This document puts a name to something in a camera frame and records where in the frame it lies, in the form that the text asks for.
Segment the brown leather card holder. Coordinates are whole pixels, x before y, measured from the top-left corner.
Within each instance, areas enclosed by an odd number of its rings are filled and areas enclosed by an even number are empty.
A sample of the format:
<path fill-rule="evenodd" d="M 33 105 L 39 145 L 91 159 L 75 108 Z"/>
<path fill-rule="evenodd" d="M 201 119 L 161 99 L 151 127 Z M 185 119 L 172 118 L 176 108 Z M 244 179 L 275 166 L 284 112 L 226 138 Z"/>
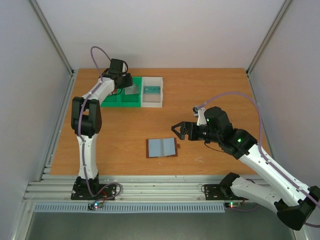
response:
<path fill-rule="evenodd" d="M 175 137 L 146 140 L 146 158 L 170 158 L 178 156 L 180 145 Z"/>

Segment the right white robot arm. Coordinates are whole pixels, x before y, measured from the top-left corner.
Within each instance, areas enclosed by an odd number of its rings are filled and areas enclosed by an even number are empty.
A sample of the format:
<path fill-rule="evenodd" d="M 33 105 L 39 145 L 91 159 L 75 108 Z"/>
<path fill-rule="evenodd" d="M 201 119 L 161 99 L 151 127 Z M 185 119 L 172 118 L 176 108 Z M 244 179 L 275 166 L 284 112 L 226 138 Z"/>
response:
<path fill-rule="evenodd" d="M 320 189 L 301 182 L 278 164 L 246 130 L 234 128 L 228 115 L 215 106 L 193 110 L 196 122 L 182 121 L 171 130 L 180 140 L 217 143 L 222 152 L 253 169 L 270 189 L 255 184 L 236 173 L 229 173 L 220 182 L 225 198 L 245 198 L 276 213 L 279 220 L 299 231 L 320 205 Z"/>

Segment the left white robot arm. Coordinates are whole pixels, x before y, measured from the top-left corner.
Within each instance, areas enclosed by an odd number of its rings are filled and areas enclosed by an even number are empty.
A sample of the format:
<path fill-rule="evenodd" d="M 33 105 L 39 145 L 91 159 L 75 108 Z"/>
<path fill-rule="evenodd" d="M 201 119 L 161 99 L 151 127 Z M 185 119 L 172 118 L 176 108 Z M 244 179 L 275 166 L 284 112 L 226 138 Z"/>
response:
<path fill-rule="evenodd" d="M 102 128 L 101 103 L 114 90 L 133 85 L 128 64 L 112 58 L 109 68 L 85 95 L 74 97 L 71 105 L 71 128 L 78 140 L 80 168 L 71 192 L 72 200 L 93 200 L 102 195 L 96 163 L 96 143 Z"/>

